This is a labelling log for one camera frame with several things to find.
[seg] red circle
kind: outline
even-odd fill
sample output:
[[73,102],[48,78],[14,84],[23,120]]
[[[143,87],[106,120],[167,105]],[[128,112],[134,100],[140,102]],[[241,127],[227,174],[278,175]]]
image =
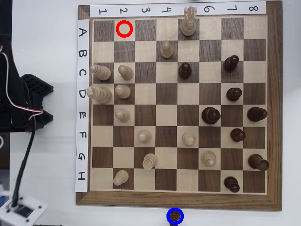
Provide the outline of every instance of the red circle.
[[[130,27],[130,31],[127,33],[127,34],[122,34],[120,31],[119,31],[119,28],[122,24],[127,24],[129,27]],[[119,21],[118,24],[116,25],[116,32],[117,32],[117,35],[120,36],[121,38],[127,38],[129,37],[134,31],[134,28],[133,28],[133,25],[131,24],[131,22],[127,21],[127,20],[122,20],[122,21]]]

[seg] wooden chessboard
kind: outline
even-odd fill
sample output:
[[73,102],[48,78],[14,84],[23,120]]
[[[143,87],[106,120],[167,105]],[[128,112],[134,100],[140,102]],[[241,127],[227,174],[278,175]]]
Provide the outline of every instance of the wooden chessboard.
[[[112,99],[90,101],[88,193],[77,193],[77,204],[281,210],[282,5],[267,2],[266,15],[197,16],[190,37],[179,29],[180,16],[89,18],[88,9],[79,7],[79,19],[90,20],[90,65],[112,72],[107,81],[90,73],[89,85],[109,88]],[[124,19],[134,27],[128,38],[115,31]],[[120,27],[121,33],[128,29]],[[170,59],[159,52],[165,40],[174,47]],[[229,73],[222,65],[231,55],[240,62]],[[183,62],[192,68],[186,80],[178,75]],[[133,69],[130,80],[120,76],[120,65]],[[114,93],[119,84],[131,89],[128,99]],[[236,102],[226,98],[233,87],[243,91]],[[201,118],[209,106],[221,113],[214,125]],[[254,106],[267,109],[268,117],[248,120]],[[125,123],[114,116],[121,108],[130,112]],[[246,133],[244,141],[230,138],[234,128]],[[142,129],[152,133],[146,144],[137,139]],[[196,136],[191,147],[182,143],[185,132]],[[207,150],[216,155],[212,167],[200,160]],[[148,153],[158,157],[151,170],[142,167]],[[255,153],[269,161],[268,171],[248,165]],[[116,186],[119,170],[129,180]],[[229,176],[238,180],[237,194],[223,183]]]

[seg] blue circle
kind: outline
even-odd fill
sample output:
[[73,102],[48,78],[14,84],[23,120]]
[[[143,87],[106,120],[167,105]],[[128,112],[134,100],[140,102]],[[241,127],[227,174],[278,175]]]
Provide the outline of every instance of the blue circle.
[[[172,221],[172,220],[170,219],[170,214],[171,214],[172,212],[174,212],[174,211],[177,211],[177,212],[180,213],[180,216],[181,216],[181,217],[180,217],[180,219],[179,219],[178,221]],[[171,208],[171,209],[167,212],[166,218],[167,218],[168,222],[169,222],[171,225],[179,225],[179,224],[182,223],[183,220],[184,220],[184,214],[183,214],[183,211],[180,210],[179,208],[173,207],[173,208]]]

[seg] white chess piece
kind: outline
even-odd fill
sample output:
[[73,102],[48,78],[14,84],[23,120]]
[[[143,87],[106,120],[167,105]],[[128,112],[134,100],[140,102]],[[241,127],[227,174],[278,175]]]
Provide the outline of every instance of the white chess piece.
[[112,72],[108,67],[105,66],[100,66],[100,65],[92,65],[90,67],[91,72],[100,80],[102,81],[106,81],[108,80],[111,75]]
[[119,109],[115,112],[115,117],[122,122],[126,122],[130,119],[130,113],[127,109]]
[[131,95],[131,90],[128,86],[119,85],[115,87],[115,92],[122,99],[127,99]]
[[205,151],[201,154],[201,161],[205,166],[214,166],[216,162],[216,155],[212,151]]
[[169,41],[162,43],[160,53],[164,58],[170,58],[174,54],[174,48]]
[[100,104],[105,104],[111,99],[111,91],[107,87],[90,86],[87,88],[89,98],[96,100]]
[[196,137],[189,132],[186,132],[182,136],[182,142],[187,146],[192,146],[196,142]]
[[185,36],[192,36],[197,30],[196,23],[197,8],[189,7],[184,9],[184,20],[181,24],[181,32]]
[[150,170],[156,166],[157,162],[158,162],[157,156],[149,153],[144,157],[142,165],[143,168],[145,168],[146,170]]
[[144,129],[138,133],[138,140],[144,144],[148,143],[151,140],[151,133]]
[[128,180],[128,172],[125,170],[121,170],[118,173],[116,173],[115,178],[113,179],[113,183],[116,186],[122,185]]
[[132,68],[125,65],[120,65],[118,67],[118,72],[120,73],[121,77],[125,80],[130,80],[134,75]]

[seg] white table surface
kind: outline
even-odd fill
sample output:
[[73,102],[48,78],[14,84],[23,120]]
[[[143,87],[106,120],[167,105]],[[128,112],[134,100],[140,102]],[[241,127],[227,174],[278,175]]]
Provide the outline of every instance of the white table surface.
[[[21,193],[49,208],[39,224],[65,226],[167,226],[167,209],[76,206],[75,109],[78,5],[183,2],[183,0],[14,0],[12,44],[19,74],[32,73],[54,86],[44,108],[54,121],[38,130]],[[283,211],[184,210],[182,226],[300,225],[301,1],[284,0]],[[13,188],[30,134],[11,135]]]

